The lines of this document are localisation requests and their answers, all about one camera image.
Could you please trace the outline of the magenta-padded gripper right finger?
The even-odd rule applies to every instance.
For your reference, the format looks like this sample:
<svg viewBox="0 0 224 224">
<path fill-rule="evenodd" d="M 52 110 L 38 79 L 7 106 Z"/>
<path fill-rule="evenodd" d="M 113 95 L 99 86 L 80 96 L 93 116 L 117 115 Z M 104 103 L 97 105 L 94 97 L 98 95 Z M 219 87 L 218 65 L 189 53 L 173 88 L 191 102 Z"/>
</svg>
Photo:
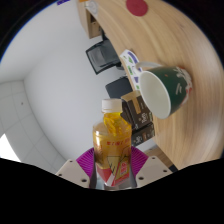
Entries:
<svg viewBox="0 0 224 224">
<path fill-rule="evenodd" d="M 170 169 L 157 157 L 148 157 L 139 149 L 131 148 L 131 187 L 140 188 L 167 175 Z"/>
</svg>

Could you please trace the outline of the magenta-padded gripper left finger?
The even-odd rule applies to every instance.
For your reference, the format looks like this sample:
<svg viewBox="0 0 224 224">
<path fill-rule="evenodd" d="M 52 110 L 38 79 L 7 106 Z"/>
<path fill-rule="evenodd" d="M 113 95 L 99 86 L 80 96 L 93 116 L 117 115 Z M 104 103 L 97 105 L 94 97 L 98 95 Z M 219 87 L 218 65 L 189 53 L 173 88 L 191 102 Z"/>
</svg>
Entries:
<svg viewBox="0 0 224 224">
<path fill-rule="evenodd" d="M 56 175 L 83 188 L 94 189 L 97 184 L 94 149 L 87 150 L 77 159 L 67 160 Z"/>
</svg>

